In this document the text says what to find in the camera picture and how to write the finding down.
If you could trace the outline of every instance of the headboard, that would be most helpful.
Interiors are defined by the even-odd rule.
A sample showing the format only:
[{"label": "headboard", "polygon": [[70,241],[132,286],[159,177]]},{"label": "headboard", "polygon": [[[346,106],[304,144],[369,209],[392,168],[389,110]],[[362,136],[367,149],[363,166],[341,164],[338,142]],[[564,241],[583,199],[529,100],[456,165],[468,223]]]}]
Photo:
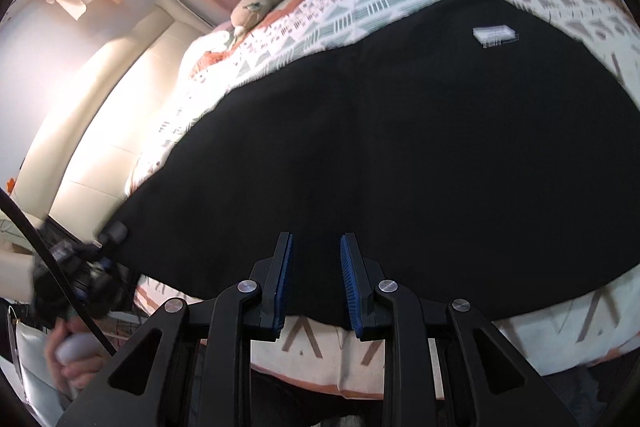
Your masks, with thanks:
[{"label": "headboard", "polygon": [[91,241],[125,198],[127,178],[177,81],[211,26],[179,0],[156,0],[126,36],[105,44],[45,118],[12,198],[34,222],[52,217]]}]

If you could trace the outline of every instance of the silver pivot bolt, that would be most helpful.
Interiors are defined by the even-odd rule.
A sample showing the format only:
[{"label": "silver pivot bolt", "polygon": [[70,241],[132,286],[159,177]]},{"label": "silver pivot bolt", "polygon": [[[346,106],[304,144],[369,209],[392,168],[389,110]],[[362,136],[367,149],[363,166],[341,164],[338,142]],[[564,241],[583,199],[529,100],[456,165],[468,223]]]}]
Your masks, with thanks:
[{"label": "silver pivot bolt", "polygon": [[465,299],[456,299],[451,305],[457,312],[468,312],[471,309],[471,304],[469,304],[469,301],[465,301]]},{"label": "silver pivot bolt", "polygon": [[182,309],[182,301],[180,299],[169,299],[164,303],[165,311],[169,313],[179,312]]},{"label": "silver pivot bolt", "polygon": [[396,281],[392,281],[391,279],[385,279],[378,283],[378,288],[380,288],[381,292],[393,293],[398,289],[398,283]]},{"label": "silver pivot bolt", "polygon": [[251,279],[245,279],[244,281],[240,281],[238,283],[238,291],[242,293],[251,293],[258,287],[255,281]]}]

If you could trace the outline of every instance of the white wall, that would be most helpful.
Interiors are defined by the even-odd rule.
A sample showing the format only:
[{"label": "white wall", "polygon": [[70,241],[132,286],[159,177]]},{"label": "white wall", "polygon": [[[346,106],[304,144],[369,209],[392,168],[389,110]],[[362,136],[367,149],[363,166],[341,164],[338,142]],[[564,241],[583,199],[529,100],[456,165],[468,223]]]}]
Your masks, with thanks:
[{"label": "white wall", "polygon": [[[210,24],[228,19],[201,0],[181,0]],[[95,0],[74,20],[58,4],[18,0],[0,23],[0,187],[16,177],[65,83],[102,45],[128,32],[154,0]]]}]

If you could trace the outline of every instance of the person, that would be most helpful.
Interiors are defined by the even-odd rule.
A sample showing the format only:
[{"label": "person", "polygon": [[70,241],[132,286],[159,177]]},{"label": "person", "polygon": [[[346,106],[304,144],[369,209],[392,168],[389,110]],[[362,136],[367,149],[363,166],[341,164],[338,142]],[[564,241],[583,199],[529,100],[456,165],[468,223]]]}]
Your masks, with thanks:
[{"label": "person", "polygon": [[67,365],[62,365],[56,358],[58,346],[73,333],[84,333],[89,331],[79,316],[75,315],[68,321],[58,318],[56,326],[47,335],[47,342],[44,349],[44,357],[49,368],[49,373],[55,386],[59,391],[70,396],[71,387],[82,391],[94,379],[95,375],[102,369],[109,355],[105,350],[92,355],[86,359],[74,360]]}]

